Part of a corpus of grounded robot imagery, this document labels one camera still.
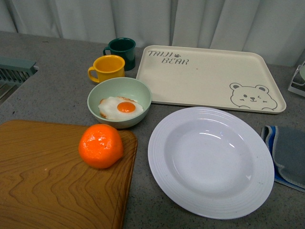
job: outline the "fried egg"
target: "fried egg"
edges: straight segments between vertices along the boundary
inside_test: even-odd
[[[143,107],[128,98],[109,97],[101,100],[99,110],[103,118],[119,121],[139,115],[143,112]]]

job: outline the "dark green mug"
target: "dark green mug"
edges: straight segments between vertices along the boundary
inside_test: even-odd
[[[107,50],[112,55],[120,56],[125,60],[125,71],[129,71],[135,67],[135,41],[133,39],[125,37],[114,39],[104,48],[104,55],[107,55]]]

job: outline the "egg yolk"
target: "egg yolk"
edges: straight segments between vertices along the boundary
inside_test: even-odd
[[[135,105],[130,102],[122,102],[118,104],[117,109],[124,113],[130,113],[130,112],[134,112]]]

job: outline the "dish rack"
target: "dish rack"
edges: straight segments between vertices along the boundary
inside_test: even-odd
[[[304,75],[301,75],[301,72],[303,71],[301,69],[304,68],[305,68],[305,61],[297,67],[288,86],[288,91],[305,97],[305,77]]]
[[[0,56],[0,105],[38,71],[36,62]]]

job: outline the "egg white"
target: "egg white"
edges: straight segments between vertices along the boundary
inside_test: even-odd
[[[118,104],[122,102],[130,102],[135,105],[135,110],[130,113],[121,112],[117,109]],[[102,99],[99,104],[100,114],[103,118],[110,120],[125,120],[133,118],[143,112],[143,107],[134,100],[124,97],[109,97]]]

